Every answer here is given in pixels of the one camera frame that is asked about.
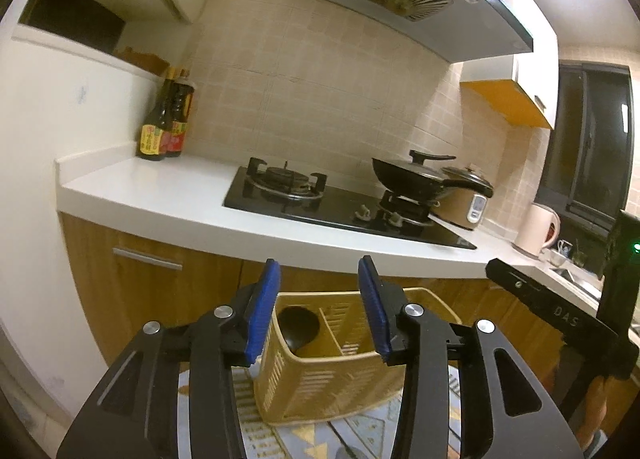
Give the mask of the patterned blue round mat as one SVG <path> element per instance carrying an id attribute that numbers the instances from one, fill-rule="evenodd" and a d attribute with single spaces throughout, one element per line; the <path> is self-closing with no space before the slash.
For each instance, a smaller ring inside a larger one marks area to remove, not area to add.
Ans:
<path id="1" fill-rule="evenodd" d="M 401 393 L 364 413 L 316 423 L 270 425 L 259 416 L 253 379 L 257 365 L 232 370 L 244 455 L 247 458 L 390 458 Z M 190 370 L 178 379 L 178 457 L 191 458 L 189 432 Z M 460 458 L 461 401 L 458 369 L 448 366 L 449 431 L 447 458 Z"/>

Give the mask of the black ladle in basket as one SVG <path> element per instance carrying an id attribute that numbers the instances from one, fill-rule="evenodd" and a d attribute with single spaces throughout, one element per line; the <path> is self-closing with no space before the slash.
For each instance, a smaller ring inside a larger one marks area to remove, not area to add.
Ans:
<path id="1" fill-rule="evenodd" d="M 278 315 L 278 323 L 282 337 L 293 354 L 314 341 L 320 332 L 318 316 L 302 306 L 282 309 Z"/>

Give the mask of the beige plastic utensil basket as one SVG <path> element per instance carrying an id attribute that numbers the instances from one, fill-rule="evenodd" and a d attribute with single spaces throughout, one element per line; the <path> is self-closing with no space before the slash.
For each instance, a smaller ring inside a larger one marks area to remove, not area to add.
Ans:
<path id="1" fill-rule="evenodd" d="M 319 334 L 297 356 L 278 315 L 303 307 L 319 318 Z M 362 413 L 399 393 L 405 368 L 388 367 L 373 347 L 360 294 L 283 292 L 278 296 L 260 371 L 256 404 L 269 424 L 318 422 Z"/>

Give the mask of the black glass gas stove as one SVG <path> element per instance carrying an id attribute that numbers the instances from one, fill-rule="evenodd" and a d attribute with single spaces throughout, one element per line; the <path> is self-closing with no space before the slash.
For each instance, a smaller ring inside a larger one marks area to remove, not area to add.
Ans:
<path id="1" fill-rule="evenodd" d="M 329 186 L 309 175 L 258 158 L 236 172 L 224 206 L 370 235 L 473 250 L 475 245 L 430 217 L 430 207 L 386 190 L 381 198 Z"/>

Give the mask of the dark soy sauce bottle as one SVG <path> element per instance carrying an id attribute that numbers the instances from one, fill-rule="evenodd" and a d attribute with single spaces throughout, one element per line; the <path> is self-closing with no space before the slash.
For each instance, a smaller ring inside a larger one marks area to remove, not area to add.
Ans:
<path id="1" fill-rule="evenodd" d="M 157 101 L 142 122 L 137 152 L 142 159 L 160 161 L 166 156 L 171 123 L 169 109 L 175 77 L 176 69 L 168 67 Z"/>

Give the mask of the white upper cabinet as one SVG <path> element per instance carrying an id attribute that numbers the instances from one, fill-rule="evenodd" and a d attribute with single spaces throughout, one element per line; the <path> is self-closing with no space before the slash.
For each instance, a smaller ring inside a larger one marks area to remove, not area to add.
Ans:
<path id="1" fill-rule="evenodd" d="M 463 63 L 460 85 L 484 97 L 513 125 L 555 126 L 559 94 L 558 37 L 534 0 L 502 0 L 532 34 L 527 54 Z"/>

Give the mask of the red label sauce bottle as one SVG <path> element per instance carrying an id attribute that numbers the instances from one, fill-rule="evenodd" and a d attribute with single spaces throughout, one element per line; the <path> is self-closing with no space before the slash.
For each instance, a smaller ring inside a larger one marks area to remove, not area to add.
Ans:
<path id="1" fill-rule="evenodd" d="M 166 156 L 171 158 L 177 158 L 182 153 L 194 93 L 190 70 L 182 68 L 175 81 L 175 93 L 171 103 L 171 134 L 166 152 Z"/>

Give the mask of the dark window frame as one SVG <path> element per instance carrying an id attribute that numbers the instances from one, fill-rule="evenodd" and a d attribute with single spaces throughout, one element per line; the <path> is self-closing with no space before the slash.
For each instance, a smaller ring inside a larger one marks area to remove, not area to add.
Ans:
<path id="1" fill-rule="evenodd" d="M 536 200 L 596 233 L 625 208 L 634 149 L 630 69 L 560 66 L 558 111 Z"/>

